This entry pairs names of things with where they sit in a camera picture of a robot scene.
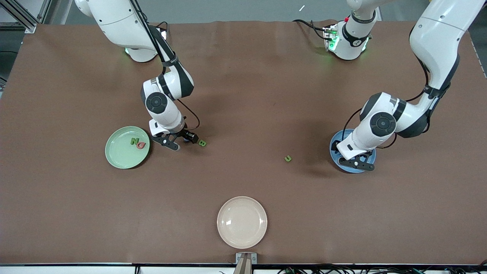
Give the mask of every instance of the plate rim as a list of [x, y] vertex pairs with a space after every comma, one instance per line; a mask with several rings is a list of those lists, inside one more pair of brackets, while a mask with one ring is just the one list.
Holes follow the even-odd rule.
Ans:
[[[222, 217], [222, 210], [223, 208], [233, 202], [233, 200], [236, 200], [236, 199], [249, 199], [251, 201], [254, 201], [256, 202], [261, 208], [262, 208], [262, 211], [264, 212], [264, 217], [265, 217], [265, 227], [264, 227], [264, 233], [262, 234], [262, 237], [260, 237], [260, 239], [255, 243], [255, 244], [252, 244], [251, 246], [246, 246], [246, 247], [238, 247], [238, 246], [235, 246], [233, 245], [232, 243], [229, 243], [227, 241], [227, 239], [225, 237], [223, 237], [222, 235], [222, 231], [220, 230], [220, 218]], [[267, 225], [268, 225], [268, 218], [267, 218], [267, 212], [265, 211], [265, 208], [261, 205], [261, 203], [259, 203], [259, 201], [257, 201], [256, 199], [252, 198], [252, 197], [248, 197], [248, 196], [237, 196], [237, 197], [233, 197], [231, 199], [229, 199], [228, 201], [226, 201], [223, 206], [220, 208], [219, 212], [218, 212], [218, 216], [216, 218], [216, 227], [217, 227], [217, 230], [218, 230], [218, 234], [220, 235], [220, 238], [229, 246], [233, 247], [233, 248], [237, 248], [237, 249], [248, 249], [248, 248], [251, 248], [251, 247], [254, 247], [256, 246], [258, 243], [260, 243], [262, 241], [262, 239], [264, 238], [265, 236], [265, 233], [267, 232]]]
[[[112, 162], [111, 162], [111, 161], [108, 159], [108, 147], [109, 147], [109, 144], [111, 143], [111, 142], [110, 142], [110, 139], [111, 139], [111, 138], [112, 138], [112, 137], [113, 137], [113, 136], [114, 136], [114, 135], [115, 135], [117, 132], [122, 131], [122, 130], [127, 129], [127, 128], [137, 128], [137, 129], [139, 129], [141, 132], [143, 132], [143, 133], [145, 134], [145, 136], [147, 137], [147, 139], [149, 140], [149, 142], [148, 142], [148, 143], [146, 143], [146, 146], [147, 146], [147, 153], [146, 153], [146, 155], [145, 155], [145, 156], [142, 158], [142, 160], [140, 160], [140, 162], [138, 162], [137, 164], [135, 164], [134, 166], [131, 166], [131, 167], [120, 167], [120, 166], [116, 166], [116, 165], [114, 165], [114, 164], [113, 164], [113, 163], [112, 163]], [[118, 168], [118, 169], [129, 169], [129, 168], [133, 168], [133, 167], [138, 166], [138, 165], [139, 165], [141, 162], [143, 162], [143, 161], [144, 161], [144, 159], [145, 159], [145, 158], [147, 157], [147, 155], [149, 154], [149, 148], [150, 148], [150, 137], [149, 137], [149, 135], [147, 134], [147, 132], [146, 132], [144, 129], [142, 129], [142, 128], [138, 127], [138, 126], [125, 126], [125, 127], [122, 127], [122, 128], [119, 128], [119, 129], [115, 130], [115, 131], [112, 133], [112, 135], [110, 135], [110, 137], [108, 137], [107, 143], [105, 144], [105, 158], [107, 159], [107, 162], [108, 162], [110, 165], [112, 165], [113, 167], [115, 167], [115, 168]]]

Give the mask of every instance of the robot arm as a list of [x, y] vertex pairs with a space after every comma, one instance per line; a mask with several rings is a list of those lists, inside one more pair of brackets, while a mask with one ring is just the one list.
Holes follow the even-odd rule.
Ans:
[[360, 113], [360, 124], [336, 145], [346, 159], [385, 142], [394, 132], [404, 138], [422, 134], [439, 100], [450, 87], [459, 63], [458, 44], [485, 0], [434, 0], [410, 34], [410, 44], [431, 78], [417, 104], [387, 93], [372, 95]]
[[162, 135], [184, 136], [197, 142], [196, 135], [185, 130], [186, 124], [174, 100], [191, 95], [194, 82], [182, 66], [161, 32], [148, 25], [140, 16], [140, 7], [134, 0], [75, 0], [85, 15], [94, 17], [98, 26], [112, 43], [126, 48], [130, 57], [137, 62], [147, 62], [160, 54], [163, 72], [143, 83], [142, 101], [152, 117], [149, 122], [153, 137]]
[[330, 26], [325, 37], [331, 41], [325, 41], [326, 49], [344, 60], [357, 58], [369, 41], [369, 34], [377, 16], [375, 9], [393, 0], [347, 0], [352, 9], [351, 15], [346, 21]]

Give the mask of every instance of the gray floor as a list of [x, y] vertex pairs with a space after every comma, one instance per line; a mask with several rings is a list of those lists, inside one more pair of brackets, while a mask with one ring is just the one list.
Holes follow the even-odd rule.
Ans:
[[[205, 23], [213, 21], [306, 21], [342, 20], [350, 13], [346, 0], [139, 0], [149, 21]], [[416, 21], [428, 0], [397, 0], [380, 7], [383, 20]], [[49, 12], [49, 23], [95, 24], [82, 14], [73, 0], [56, 0]], [[482, 63], [487, 64], [487, 9], [470, 27], [472, 40]], [[0, 50], [18, 51], [22, 32], [0, 31]], [[0, 53], [0, 77], [8, 78], [15, 55]]]

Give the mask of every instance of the blue plate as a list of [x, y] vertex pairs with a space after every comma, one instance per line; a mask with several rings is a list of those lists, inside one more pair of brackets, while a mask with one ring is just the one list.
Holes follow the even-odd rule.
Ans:
[[[345, 130], [345, 135], [343, 138], [346, 138], [350, 133], [352, 133], [354, 130], [353, 129], [346, 129]], [[342, 141], [341, 139], [341, 133], [343, 132], [343, 130], [340, 130], [339, 132], [337, 132], [331, 142], [330, 142], [330, 155], [332, 156], [332, 159], [333, 159], [333, 162], [335, 162], [335, 164], [337, 164], [337, 166], [343, 170], [345, 170], [346, 172], [350, 172], [350, 173], [362, 173], [364, 172], [364, 170], [360, 170], [360, 169], [356, 169], [356, 168], [353, 168], [353, 167], [348, 167], [348, 166], [344, 166], [344, 165], [340, 165], [338, 163], [338, 159], [342, 158], [343, 156], [340, 154], [340, 152], [338, 151], [333, 151], [332, 150], [332, 145], [333, 145], [333, 142], [335, 142], [336, 140], [338, 141]], [[369, 164], [373, 164], [375, 163], [375, 149], [372, 150], [372, 155], [369, 157], [369, 159], [367, 160], [367, 163]]]

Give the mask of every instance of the brown table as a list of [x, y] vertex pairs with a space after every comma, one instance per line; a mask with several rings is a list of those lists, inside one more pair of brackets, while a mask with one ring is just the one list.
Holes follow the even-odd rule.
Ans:
[[329, 156], [370, 95], [421, 91], [411, 27], [379, 22], [364, 54], [342, 61], [298, 23], [172, 25], [196, 85], [184, 101], [208, 145], [153, 143], [142, 165], [119, 170], [106, 140], [149, 128], [139, 91], [160, 63], [130, 60], [97, 26], [39, 25], [0, 100], [0, 262], [233, 261], [217, 212], [250, 196], [269, 217], [250, 249], [261, 263], [479, 263], [487, 85], [468, 34], [427, 134], [378, 151], [370, 173], [341, 172]]

